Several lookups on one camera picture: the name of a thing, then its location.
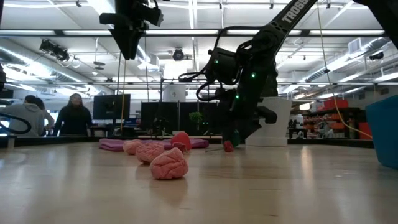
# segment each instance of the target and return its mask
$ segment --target wooden table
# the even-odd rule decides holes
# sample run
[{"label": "wooden table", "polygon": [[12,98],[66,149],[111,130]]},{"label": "wooden table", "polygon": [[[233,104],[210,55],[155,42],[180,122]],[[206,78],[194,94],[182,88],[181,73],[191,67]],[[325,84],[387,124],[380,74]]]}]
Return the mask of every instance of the wooden table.
[{"label": "wooden table", "polygon": [[98,143],[0,152],[0,223],[397,223],[398,171],[372,149],[237,149],[185,156],[183,179],[152,179]]}]

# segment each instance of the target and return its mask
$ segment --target ceiling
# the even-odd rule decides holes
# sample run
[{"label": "ceiling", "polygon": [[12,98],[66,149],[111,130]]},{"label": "ceiling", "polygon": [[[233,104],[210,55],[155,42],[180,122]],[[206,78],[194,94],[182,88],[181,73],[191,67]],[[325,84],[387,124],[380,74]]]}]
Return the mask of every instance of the ceiling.
[{"label": "ceiling", "polygon": [[[242,26],[262,26],[275,17],[290,0],[274,0],[274,8],[269,9],[270,1],[260,0],[180,0],[180,1],[159,1],[159,8],[164,15],[161,27],[150,25],[151,29],[221,29],[232,25]],[[104,30],[108,26],[99,23],[99,12],[106,11],[107,2],[112,6],[112,0],[90,0],[80,1],[83,7],[73,6],[75,0],[5,0],[5,7],[2,16],[1,29],[28,29],[28,30]],[[355,4],[350,0],[330,0],[331,7],[326,8],[327,0],[320,1],[320,17],[323,29],[338,30],[381,30],[382,27],[374,18],[370,10],[362,5]],[[71,7],[54,7],[51,5],[69,4]],[[314,7],[300,21],[295,29],[319,30],[319,20],[317,9]],[[117,81],[119,71],[119,47],[110,37],[98,39],[98,49],[96,50],[96,38],[93,37],[9,37],[9,40],[46,60],[55,61],[49,55],[42,55],[39,50],[43,39],[50,39],[53,43],[68,49],[68,53],[78,58],[80,66],[75,68],[78,62],[72,63],[67,69],[73,71],[88,82],[103,82],[107,78]],[[209,49],[213,48],[215,37],[143,37],[140,40],[140,47],[147,55],[156,55],[161,66],[172,63],[170,53],[176,48],[181,48],[189,56],[195,53],[199,69],[208,61]],[[236,47],[251,39],[251,37],[223,37],[220,47],[234,51]],[[281,95],[299,95],[305,92],[317,91],[316,95],[321,95],[325,88],[313,86],[294,86],[288,82],[301,82],[308,78],[314,71],[319,70],[324,65],[323,47],[326,60],[332,62],[344,56],[348,51],[348,44],[357,37],[328,37],[321,40],[319,37],[289,37],[280,49],[276,62],[279,70],[278,81],[283,83],[279,88]],[[354,75],[363,70],[369,70],[382,63],[396,59],[397,50],[392,44],[384,45],[382,49],[372,49],[373,54],[376,50],[384,51],[384,59],[377,61],[366,60],[366,57],[358,57],[346,66],[339,66],[330,73],[331,81],[338,82],[350,75]],[[104,70],[95,70],[94,61],[103,62],[106,65]],[[145,82],[146,75],[150,82],[159,82],[161,72],[146,72],[139,69],[138,60],[126,62],[126,81]],[[192,59],[180,62],[180,66],[186,67],[187,71],[194,70]],[[124,74],[124,61],[121,62],[121,76]],[[349,82],[369,83],[371,79],[377,78],[378,70],[373,71],[373,76],[368,73],[360,77],[349,80]],[[326,76],[321,76],[312,82],[326,83]],[[146,85],[126,85],[126,89],[146,89]],[[159,84],[149,86],[157,89]],[[116,85],[106,87],[108,90],[115,90]]]}]

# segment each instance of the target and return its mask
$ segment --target computer monitor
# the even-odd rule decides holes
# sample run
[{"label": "computer monitor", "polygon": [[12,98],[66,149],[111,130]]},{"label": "computer monitor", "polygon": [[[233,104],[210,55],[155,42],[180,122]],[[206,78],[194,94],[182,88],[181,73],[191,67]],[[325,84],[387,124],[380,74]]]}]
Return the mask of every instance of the computer monitor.
[{"label": "computer monitor", "polygon": [[130,94],[94,96],[93,119],[121,119],[122,107],[123,119],[130,118]]}]

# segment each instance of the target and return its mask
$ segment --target white wall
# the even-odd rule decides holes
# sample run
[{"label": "white wall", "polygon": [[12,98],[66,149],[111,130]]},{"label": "white wall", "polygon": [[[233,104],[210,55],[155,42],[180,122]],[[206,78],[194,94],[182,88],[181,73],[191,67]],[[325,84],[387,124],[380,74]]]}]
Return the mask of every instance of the white wall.
[{"label": "white wall", "polygon": [[365,91],[365,99],[360,100],[358,94],[354,94],[346,99],[350,107],[359,107],[364,110],[367,105],[398,95],[398,86],[386,86],[385,88],[389,89],[389,93],[386,95],[380,95],[379,91]]}]

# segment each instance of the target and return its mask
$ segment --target man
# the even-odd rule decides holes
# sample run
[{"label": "man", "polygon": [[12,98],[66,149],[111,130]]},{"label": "man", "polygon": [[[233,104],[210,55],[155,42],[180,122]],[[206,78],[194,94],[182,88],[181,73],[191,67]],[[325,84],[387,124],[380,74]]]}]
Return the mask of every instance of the man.
[{"label": "man", "polygon": [[[29,122],[32,129],[26,134],[20,134],[18,136],[23,137],[39,137],[44,129],[44,114],[43,111],[35,104],[36,97],[28,95],[25,97],[24,104],[16,104],[1,108],[0,112],[22,118]],[[11,119],[10,129],[16,131],[26,130],[26,124],[21,121]]]}]

